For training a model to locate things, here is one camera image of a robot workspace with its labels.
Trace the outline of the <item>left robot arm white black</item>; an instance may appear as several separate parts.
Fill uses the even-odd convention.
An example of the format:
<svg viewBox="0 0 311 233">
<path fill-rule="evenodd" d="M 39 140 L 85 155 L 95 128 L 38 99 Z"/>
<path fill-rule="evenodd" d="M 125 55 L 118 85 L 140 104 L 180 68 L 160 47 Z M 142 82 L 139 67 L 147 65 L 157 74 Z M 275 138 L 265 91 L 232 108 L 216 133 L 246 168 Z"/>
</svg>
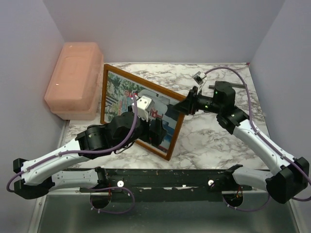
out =
<svg viewBox="0 0 311 233">
<path fill-rule="evenodd" d="M 157 147 L 166 133 L 161 118 L 144 120 L 133 112 L 124 112 L 104 125 L 88 126 L 75 139 L 40 158 L 14 160 L 14 172 L 20 180 L 11 180 L 14 187 L 7 188 L 7 191 L 27 200 L 72 187 L 102 192 L 109 186 L 104 169 L 93 168 L 82 172 L 66 169 L 129 147 L 137 139 Z"/>
</svg>

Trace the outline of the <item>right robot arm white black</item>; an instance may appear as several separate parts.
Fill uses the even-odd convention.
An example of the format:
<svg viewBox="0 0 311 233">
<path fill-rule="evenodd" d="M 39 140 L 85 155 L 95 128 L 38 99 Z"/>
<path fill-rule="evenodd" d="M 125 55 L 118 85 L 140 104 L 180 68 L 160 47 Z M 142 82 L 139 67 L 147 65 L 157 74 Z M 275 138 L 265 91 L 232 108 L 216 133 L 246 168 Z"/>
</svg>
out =
<svg viewBox="0 0 311 233">
<path fill-rule="evenodd" d="M 212 97 L 204 96 L 194 86 L 174 109 L 185 115 L 202 110 L 215 113 L 219 125 L 245 143 L 268 167 L 268 171 L 236 165 L 227 170 L 224 186 L 235 190 L 248 185 L 267 191 L 278 203 L 285 204 L 308 186 L 309 162 L 295 158 L 267 137 L 251 120 L 251 116 L 235 105 L 236 92 L 228 82 L 215 83 Z"/>
</svg>

